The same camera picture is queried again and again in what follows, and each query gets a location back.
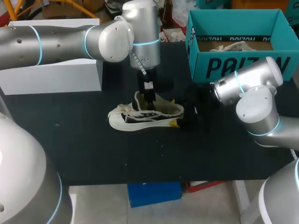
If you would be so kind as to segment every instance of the white box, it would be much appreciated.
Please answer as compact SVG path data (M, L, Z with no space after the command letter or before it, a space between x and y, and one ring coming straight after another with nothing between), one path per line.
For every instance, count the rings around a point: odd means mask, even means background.
M99 19L12 21L9 26L80 27L99 25ZM5 95L101 91L103 62L76 59L0 71Z

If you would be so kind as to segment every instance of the shoe sole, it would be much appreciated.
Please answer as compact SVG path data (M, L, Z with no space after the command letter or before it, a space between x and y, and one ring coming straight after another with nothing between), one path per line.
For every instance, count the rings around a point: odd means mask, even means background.
M109 124L112 128L116 130L124 132L133 132L149 127L171 127L169 123L176 119L178 118L128 124L123 120L120 114L113 114L109 117Z

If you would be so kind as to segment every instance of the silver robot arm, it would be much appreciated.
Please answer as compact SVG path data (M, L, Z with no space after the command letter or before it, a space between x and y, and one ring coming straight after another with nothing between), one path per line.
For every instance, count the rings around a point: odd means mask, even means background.
M268 86L275 95L282 83L278 65L272 57L266 57L214 82L214 95L221 104L231 105L240 100L240 94L258 85Z
M236 112L257 144L299 151L299 118L279 115L267 86L256 86L244 93Z
M0 29L0 70L78 58L120 62L132 50L134 68L160 64L157 9L152 0L127 2L122 17L100 26Z

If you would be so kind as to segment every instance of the black tabletop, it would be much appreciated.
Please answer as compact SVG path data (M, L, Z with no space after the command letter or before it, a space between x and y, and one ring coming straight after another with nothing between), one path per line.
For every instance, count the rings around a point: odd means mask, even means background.
M184 93L191 83L185 43L162 44L158 71L174 82L162 97L171 100ZM101 92L3 98L16 123L41 143L66 185L265 179L293 160L289 149L257 145L234 106L215 112L210 133L200 125L114 130L108 112L129 103L136 90L136 71L127 59L104 63ZM278 112L298 117L298 100L295 83L285 82L276 96Z

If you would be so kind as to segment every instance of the blue led ring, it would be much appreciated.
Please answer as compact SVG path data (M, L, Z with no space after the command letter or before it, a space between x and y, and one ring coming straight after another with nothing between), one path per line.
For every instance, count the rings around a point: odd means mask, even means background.
M251 133L250 131L248 131L250 134L252 134L252 135L254 135L254 136L265 136L265 135L268 135L268 134L271 134L273 131L275 131L275 129L278 127L278 125L279 125L279 117L278 117L278 123L277 123L277 125L275 126L275 128L273 128L273 130L272 131L269 131L268 133L266 133L266 134L253 134L253 133Z
M57 207L56 207L56 209L55 209L53 215L51 216L51 218L48 220L48 222L47 222L46 224L50 224L50 223L52 222L52 220L54 219L54 217L55 217L55 215L56 215L56 213L57 213L57 211L58 211L58 208L59 208L59 206L60 206L60 203L61 203L61 198L62 198L62 183L61 183L61 179L60 179L59 174L57 174L57 175L58 175L59 182L60 182L60 197L59 197L59 201L58 201Z
M42 57L43 57L42 41L41 41L41 38L40 38L40 36L39 36L37 30L36 30L34 27L32 27L32 26L30 26L30 27L31 27L31 28L33 29L33 31L35 32L36 37L37 37L37 39L38 39L38 43L39 43L39 60L38 60L38 63L36 64L36 65L39 65L39 64L41 63L41 61L42 61Z
M159 41L160 41L160 39L155 40L155 41L151 41L151 42L145 42L145 43L133 43L133 46L149 45L149 44L158 43Z
M96 26L90 27L90 28L86 31L85 36L84 36L84 48L85 48L85 51L86 51L86 53L88 54L88 56L89 56L91 59L93 59L93 60L95 60L95 59L94 59L93 57L91 57L91 55L88 53L88 50L87 50L87 47L86 47L86 38L87 38L87 34L88 34L88 32L89 32L92 28L94 28L94 27L96 27Z
M243 90L243 88L242 88L242 86L241 86L241 84L240 84L240 80L239 80L239 77L238 77L238 75L237 75L237 71L235 71L235 78L236 78L237 83L238 83L238 85L239 85L239 87L240 87L240 89L241 89L241 92L242 92L242 93L245 93L244 90Z
M298 162L299 162L299 160L297 160L296 165L295 165L295 179L296 179L297 187L299 190Z

